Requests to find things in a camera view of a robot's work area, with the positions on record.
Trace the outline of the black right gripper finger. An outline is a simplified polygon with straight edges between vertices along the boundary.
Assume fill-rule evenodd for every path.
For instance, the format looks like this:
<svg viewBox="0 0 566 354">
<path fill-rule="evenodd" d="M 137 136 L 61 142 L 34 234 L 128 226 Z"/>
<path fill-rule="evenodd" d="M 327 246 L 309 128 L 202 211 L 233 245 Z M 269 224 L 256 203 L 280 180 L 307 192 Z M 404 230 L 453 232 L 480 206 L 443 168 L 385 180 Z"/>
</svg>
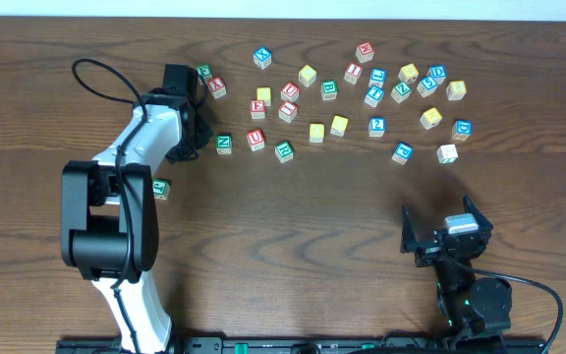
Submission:
<svg viewBox="0 0 566 354">
<path fill-rule="evenodd" d="M 463 197 L 463 206 L 465 213 L 470 213 L 476 223 L 478 224 L 480 231 L 492 231 L 493 225 L 492 223 L 479 211 L 479 209 L 475 206 L 474 202 L 468 195 Z"/>
<path fill-rule="evenodd" d="M 402 240 L 401 240 L 401 253 L 413 253 L 417 248 L 417 240 L 415 232 L 411 223 L 411 219 L 406 206 L 402 206 Z"/>
</svg>

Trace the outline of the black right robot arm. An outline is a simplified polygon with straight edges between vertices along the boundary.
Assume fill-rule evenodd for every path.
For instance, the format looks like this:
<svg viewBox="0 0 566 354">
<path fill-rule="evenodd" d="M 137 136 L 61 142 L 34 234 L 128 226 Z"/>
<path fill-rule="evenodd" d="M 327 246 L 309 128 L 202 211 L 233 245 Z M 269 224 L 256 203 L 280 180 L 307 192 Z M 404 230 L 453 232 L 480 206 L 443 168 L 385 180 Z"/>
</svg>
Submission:
<svg viewBox="0 0 566 354">
<path fill-rule="evenodd" d="M 498 278 L 477 278 L 472 260 L 486 249 L 492 223 L 469 197 L 464 212 L 447 216 L 444 227 L 425 241 L 416 238 L 409 213 L 402 208 L 400 252 L 412 253 L 417 267 L 431 266 L 437 277 L 438 306 L 447 316 L 455 342 L 496 335 L 511 326 L 512 288 Z"/>
</svg>

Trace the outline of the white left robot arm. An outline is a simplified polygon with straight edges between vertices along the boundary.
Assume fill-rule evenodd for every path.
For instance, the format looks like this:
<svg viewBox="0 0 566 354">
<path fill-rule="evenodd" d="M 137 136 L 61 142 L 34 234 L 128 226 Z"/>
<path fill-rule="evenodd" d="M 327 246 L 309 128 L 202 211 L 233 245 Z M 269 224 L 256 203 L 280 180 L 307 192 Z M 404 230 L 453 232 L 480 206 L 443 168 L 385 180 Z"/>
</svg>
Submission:
<svg viewBox="0 0 566 354">
<path fill-rule="evenodd" d="M 176 347 L 152 272 L 159 247 L 154 175 L 164 160 L 190 159 L 207 142 L 199 105 L 193 84 L 139 94 L 115 141 L 62 171 L 62 259 L 103 296 L 120 331 L 118 352 Z"/>
</svg>

